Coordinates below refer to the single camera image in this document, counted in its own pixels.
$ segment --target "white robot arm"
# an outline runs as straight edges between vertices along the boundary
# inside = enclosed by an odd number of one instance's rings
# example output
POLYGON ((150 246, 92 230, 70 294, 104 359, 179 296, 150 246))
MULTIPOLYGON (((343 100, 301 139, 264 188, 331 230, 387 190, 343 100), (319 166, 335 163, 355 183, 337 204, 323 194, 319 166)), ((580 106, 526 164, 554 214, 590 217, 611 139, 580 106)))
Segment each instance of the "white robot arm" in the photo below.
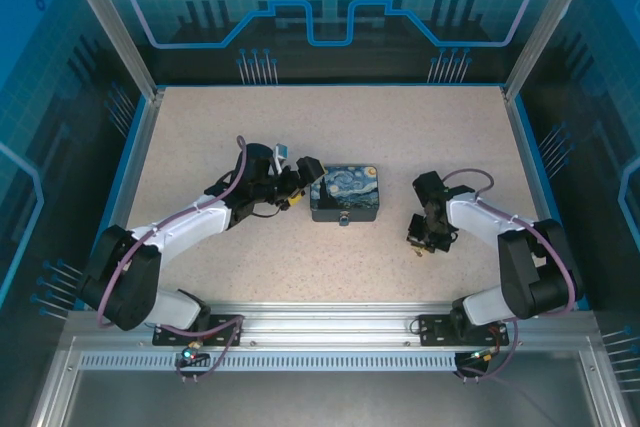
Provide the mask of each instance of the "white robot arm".
POLYGON ((437 172, 422 174, 413 187, 425 211, 414 215, 409 226, 407 241, 414 247, 448 252, 457 231, 465 230, 499 254, 500 285, 453 302, 451 320, 461 340, 476 328, 527 319, 582 296, 582 281, 558 222, 506 214, 465 185, 446 187, 437 172), (533 257, 544 259, 543 265, 536 266, 533 257))
POLYGON ((206 329, 209 307, 187 292, 158 290, 160 270, 181 252, 252 215, 257 203, 287 210, 325 174, 311 157, 299 159, 297 171, 283 167, 282 145, 274 152, 261 144, 239 143, 243 153, 236 168, 185 209, 131 231, 117 225, 105 230, 79 282, 78 298, 122 330, 142 322, 206 329), (224 182, 227 176, 230 183, 224 182))

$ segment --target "metal floor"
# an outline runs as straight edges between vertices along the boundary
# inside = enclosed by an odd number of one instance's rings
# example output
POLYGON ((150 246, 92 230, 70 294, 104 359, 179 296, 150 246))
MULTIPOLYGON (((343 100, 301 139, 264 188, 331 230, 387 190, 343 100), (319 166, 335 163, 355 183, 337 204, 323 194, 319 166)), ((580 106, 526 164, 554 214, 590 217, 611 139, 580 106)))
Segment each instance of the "metal floor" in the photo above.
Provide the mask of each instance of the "metal floor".
POLYGON ((89 371, 79 376, 64 425, 597 425, 574 354, 521 353, 500 377, 512 385, 463 385, 451 373, 434 372, 219 372, 184 385, 172 373, 89 371), (544 406, 555 424, 514 386, 544 406))

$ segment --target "blue wall panel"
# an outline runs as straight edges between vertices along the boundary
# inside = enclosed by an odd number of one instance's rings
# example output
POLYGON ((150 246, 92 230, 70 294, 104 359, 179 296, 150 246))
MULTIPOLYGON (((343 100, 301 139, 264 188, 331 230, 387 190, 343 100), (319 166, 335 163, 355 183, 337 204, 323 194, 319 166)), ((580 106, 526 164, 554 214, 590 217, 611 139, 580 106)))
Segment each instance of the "blue wall panel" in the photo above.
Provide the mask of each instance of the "blue wall panel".
POLYGON ((591 304, 613 330, 640 323, 637 2, 574 0, 522 91, 591 304))
POLYGON ((264 84, 501 82, 547 0, 114 1, 158 82, 264 84))
POLYGON ((44 267, 86 262, 140 94, 85 0, 0 12, 0 423, 19 426, 74 300, 44 267))

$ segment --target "black cable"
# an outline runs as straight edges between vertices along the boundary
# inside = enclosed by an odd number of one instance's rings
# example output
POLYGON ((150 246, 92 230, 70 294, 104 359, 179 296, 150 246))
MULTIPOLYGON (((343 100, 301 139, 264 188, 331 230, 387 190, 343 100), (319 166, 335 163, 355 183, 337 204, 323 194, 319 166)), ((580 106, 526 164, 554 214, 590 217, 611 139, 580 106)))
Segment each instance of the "black cable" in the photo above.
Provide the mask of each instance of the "black cable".
MULTIPOLYGON (((197 382, 197 379, 200 379, 202 377, 206 377, 207 375, 211 375, 215 370, 218 369, 218 367, 220 366, 220 364, 222 364, 222 361, 226 357, 227 353, 229 352, 229 349, 231 348, 231 344, 233 343, 233 341, 235 340, 237 335, 240 333, 240 330, 242 328, 242 322, 243 322, 243 320, 238 320, 236 322, 236 325, 233 328, 233 333, 229 337, 229 340, 227 341, 227 344, 225 345, 224 349, 222 350, 222 352, 218 356, 218 360, 216 360, 213 363, 213 365, 209 368, 209 370, 205 370, 204 372, 194 372, 194 373, 186 374, 185 372, 182 371, 182 368, 184 368, 184 367, 180 366, 180 361, 176 362, 176 364, 175 364, 175 367, 176 367, 175 372, 180 377, 182 377, 183 382, 186 381, 186 380, 193 380, 193 381, 197 382)), ((211 354, 209 354, 209 358, 211 359, 211 361, 213 361, 213 356, 211 354)))
POLYGON ((255 212, 251 212, 251 215, 254 217, 259 217, 260 219, 270 219, 271 217, 275 217, 280 213, 280 207, 273 214, 256 214, 255 212))
POLYGON ((420 331, 416 332, 413 330, 413 324, 415 324, 416 322, 419 322, 420 319, 413 319, 411 321, 411 323, 409 324, 409 332, 411 332, 413 335, 420 335, 420 331))
MULTIPOLYGON (((476 378, 477 379, 482 379, 483 375, 482 371, 477 370, 477 369, 472 369, 472 368, 467 368, 467 367, 462 367, 463 370, 466 370, 467 372, 471 372, 473 374, 476 374, 476 378)), ((461 374, 459 372, 454 372, 455 375, 457 375, 459 378, 463 378, 461 376, 461 374)), ((516 392, 518 392, 527 402, 529 402, 529 404, 531 405, 531 407, 533 407, 535 410, 537 410, 545 419, 547 419, 549 421, 549 423, 551 425, 554 425, 556 427, 562 427, 563 424, 561 424, 560 422, 557 422, 553 417, 551 417, 547 411, 544 409, 544 407, 542 407, 538 402, 536 402, 536 400, 531 397, 529 395, 529 393, 524 390, 522 387, 520 387, 518 384, 512 382, 512 381, 508 381, 508 380, 504 380, 501 379, 500 377, 491 377, 489 378, 489 380, 493 380, 494 382, 498 382, 499 384, 504 385, 505 387, 511 389, 511 390, 515 390, 516 392)))
POLYGON ((482 194, 483 192, 487 192, 488 190, 491 190, 493 188, 493 186, 495 185, 495 181, 493 180, 493 176, 490 173, 485 172, 484 170, 481 170, 481 169, 474 169, 472 167, 469 167, 469 168, 466 168, 466 169, 458 169, 458 170, 454 170, 453 172, 449 172, 447 175, 445 175, 442 178, 442 182, 446 182, 448 179, 450 179, 454 175, 464 174, 464 173, 467 173, 467 172, 484 175, 489 180, 489 185, 487 185, 485 187, 482 187, 481 189, 478 189, 476 191, 476 195, 475 195, 476 199, 480 196, 480 194, 482 194))

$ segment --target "beige work surface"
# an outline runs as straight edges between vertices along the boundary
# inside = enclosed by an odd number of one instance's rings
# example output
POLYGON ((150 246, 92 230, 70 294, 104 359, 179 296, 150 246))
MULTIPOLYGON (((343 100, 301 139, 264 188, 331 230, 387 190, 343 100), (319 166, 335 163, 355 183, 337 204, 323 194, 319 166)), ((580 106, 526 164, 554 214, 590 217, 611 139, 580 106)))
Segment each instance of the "beige work surface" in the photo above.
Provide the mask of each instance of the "beige work surface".
MULTIPOLYGON (((238 134, 287 145, 293 163, 308 155, 377 166, 378 218, 348 227, 316 223, 307 196, 288 212, 247 218, 176 257, 161 273, 164 288, 208 301, 453 300, 496 285, 498 256, 462 232, 449 253, 418 257, 405 240, 412 214, 421 211, 413 180, 479 167, 496 180, 486 198, 535 213, 498 87, 171 87, 129 227, 186 206, 232 169, 238 134)), ((477 189, 486 181, 465 174, 449 185, 458 183, 477 189)))

